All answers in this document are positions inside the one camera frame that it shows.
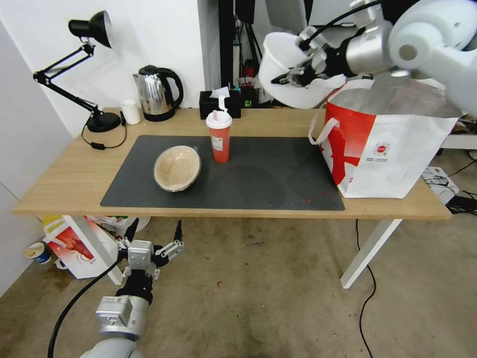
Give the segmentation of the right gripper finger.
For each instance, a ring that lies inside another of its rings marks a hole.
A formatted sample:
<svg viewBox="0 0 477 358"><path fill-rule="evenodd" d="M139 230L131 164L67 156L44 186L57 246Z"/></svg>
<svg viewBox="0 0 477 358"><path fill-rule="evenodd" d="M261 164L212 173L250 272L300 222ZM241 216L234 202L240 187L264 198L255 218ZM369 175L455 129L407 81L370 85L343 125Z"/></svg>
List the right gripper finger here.
<svg viewBox="0 0 477 358"><path fill-rule="evenodd" d="M275 85L291 85L294 87L307 87L312 82L312 75L304 72L288 72L271 80Z"/></svg>
<svg viewBox="0 0 477 358"><path fill-rule="evenodd" d="M309 56L303 61L290 68L289 75L320 74L320 59L315 56Z"/></svg>

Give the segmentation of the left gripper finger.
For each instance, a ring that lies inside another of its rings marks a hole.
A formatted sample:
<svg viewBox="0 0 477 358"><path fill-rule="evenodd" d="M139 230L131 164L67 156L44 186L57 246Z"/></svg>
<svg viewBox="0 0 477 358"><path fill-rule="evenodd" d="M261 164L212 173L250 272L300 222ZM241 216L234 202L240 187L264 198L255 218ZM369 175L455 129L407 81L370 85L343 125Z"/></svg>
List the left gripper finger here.
<svg viewBox="0 0 477 358"><path fill-rule="evenodd" d="M132 224L126 229L124 235L122 237L117 237L118 258L127 258L128 249L132 244L139 221L140 221L139 218L136 218L132 222Z"/></svg>
<svg viewBox="0 0 477 358"><path fill-rule="evenodd" d="M182 220L178 220L173 240L165 246L154 245L154 264L156 267L167 265L183 249Z"/></svg>

